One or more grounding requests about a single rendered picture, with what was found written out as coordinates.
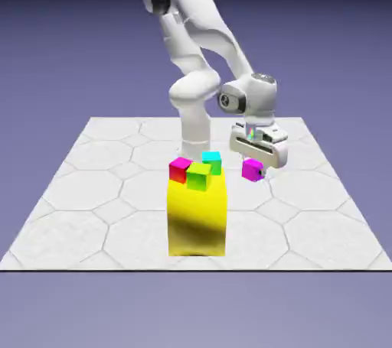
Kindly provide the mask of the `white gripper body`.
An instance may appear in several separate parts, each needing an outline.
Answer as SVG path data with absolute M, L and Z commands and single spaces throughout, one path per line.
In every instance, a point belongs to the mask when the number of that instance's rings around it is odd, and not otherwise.
M 230 149 L 265 167 L 281 168 L 288 158 L 288 133 L 276 123 L 265 127 L 236 123 L 231 128 Z

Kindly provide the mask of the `small magenta cube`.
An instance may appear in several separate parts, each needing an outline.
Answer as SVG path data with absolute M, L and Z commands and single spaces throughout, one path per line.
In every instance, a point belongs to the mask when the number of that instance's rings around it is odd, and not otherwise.
M 252 158 L 244 159 L 241 175 L 249 181 L 257 182 L 262 180 L 259 175 L 259 170 L 262 168 L 264 168 L 263 163 L 258 160 Z

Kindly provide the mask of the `small cyan cube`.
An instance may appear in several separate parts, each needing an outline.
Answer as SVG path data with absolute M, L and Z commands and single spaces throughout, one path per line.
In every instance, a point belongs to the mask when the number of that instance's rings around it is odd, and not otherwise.
M 211 166 L 212 175 L 221 175 L 222 160 L 219 151 L 203 151 L 202 163 Z

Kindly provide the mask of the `small green cube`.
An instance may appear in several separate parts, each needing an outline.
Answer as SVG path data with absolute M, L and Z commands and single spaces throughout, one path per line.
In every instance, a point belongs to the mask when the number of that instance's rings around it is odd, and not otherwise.
M 186 170 L 188 189 L 206 191 L 211 182 L 211 165 L 192 162 Z

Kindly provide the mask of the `small red cube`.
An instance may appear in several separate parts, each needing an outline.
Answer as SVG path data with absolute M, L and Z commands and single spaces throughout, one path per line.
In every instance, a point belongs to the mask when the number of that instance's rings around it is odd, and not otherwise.
M 187 169 L 192 163 L 192 160 L 183 157 L 178 157 L 173 160 L 168 166 L 169 179 L 180 184 L 185 184 L 187 180 Z

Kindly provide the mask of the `large yellow box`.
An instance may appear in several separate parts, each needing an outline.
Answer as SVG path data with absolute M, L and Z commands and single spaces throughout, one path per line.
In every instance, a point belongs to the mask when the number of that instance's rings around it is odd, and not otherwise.
M 213 175 L 206 190 L 168 181 L 168 254 L 224 256 L 227 232 L 225 173 Z

